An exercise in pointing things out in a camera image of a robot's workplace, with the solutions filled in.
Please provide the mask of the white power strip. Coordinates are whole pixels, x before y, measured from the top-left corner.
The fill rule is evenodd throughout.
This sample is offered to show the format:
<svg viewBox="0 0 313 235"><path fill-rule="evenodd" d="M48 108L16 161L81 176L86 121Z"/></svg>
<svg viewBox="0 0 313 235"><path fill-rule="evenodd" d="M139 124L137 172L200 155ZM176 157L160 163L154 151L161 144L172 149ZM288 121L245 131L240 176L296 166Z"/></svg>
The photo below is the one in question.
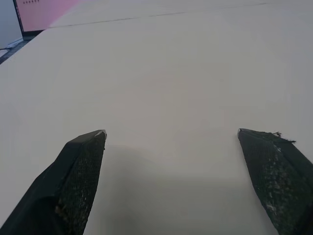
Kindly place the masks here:
<svg viewBox="0 0 313 235"><path fill-rule="evenodd" d="M6 47L6 49L9 49L9 48L13 48L15 47L16 45L18 45L19 43L23 42L23 38L19 39L19 40L16 40L12 43L9 43Z"/></svg>

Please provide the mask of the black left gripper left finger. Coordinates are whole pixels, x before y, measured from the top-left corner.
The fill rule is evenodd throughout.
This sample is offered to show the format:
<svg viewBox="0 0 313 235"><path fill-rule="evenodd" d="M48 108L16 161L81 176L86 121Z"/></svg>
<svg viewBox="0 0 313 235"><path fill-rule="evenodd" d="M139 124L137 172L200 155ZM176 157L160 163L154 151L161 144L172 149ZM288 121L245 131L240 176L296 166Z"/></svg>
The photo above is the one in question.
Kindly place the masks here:
<svg viewBox="0 0 313 235"><path fill-rule="evenodd" d="M0 235L83 235L98 187L107 133L67 142L31 184Z"/></svg>

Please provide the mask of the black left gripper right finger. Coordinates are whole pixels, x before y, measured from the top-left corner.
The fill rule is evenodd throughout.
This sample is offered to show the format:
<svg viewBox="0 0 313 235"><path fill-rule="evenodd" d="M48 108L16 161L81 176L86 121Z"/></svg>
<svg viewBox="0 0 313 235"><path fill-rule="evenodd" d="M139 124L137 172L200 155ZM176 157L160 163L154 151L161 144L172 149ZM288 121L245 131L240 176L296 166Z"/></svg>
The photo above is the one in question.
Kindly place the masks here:
<svg viewBox="0 0 313 235"><path fill-rule="evenodd" d="M240 128L249 176L279 235L313 235L313 163L281 133Z"/></svg>

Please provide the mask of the grey cabinet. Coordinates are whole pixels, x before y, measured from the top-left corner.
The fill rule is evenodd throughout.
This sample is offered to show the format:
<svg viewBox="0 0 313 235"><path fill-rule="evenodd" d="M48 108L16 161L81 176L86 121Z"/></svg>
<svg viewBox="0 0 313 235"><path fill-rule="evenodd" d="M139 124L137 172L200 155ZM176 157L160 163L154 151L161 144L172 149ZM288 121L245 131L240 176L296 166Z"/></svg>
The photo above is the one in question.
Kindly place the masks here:
<svg viewBox="0 0 313 235"><path fill-rule="evenodd" d="M0 0L0 49L22 39L13 0Z"/></svg>

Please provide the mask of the pink display screen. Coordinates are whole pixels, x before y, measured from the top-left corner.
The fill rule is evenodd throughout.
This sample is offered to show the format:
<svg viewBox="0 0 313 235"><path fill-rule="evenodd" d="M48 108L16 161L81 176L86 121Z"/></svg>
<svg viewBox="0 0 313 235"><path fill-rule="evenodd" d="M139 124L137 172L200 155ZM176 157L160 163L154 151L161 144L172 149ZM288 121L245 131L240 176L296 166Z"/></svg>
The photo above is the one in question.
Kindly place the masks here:
<svg viewBox="0 0 313 235"><path fill-rule="evenodd" d="M13 0L22 32L47 29L82 0Z"/></svg>

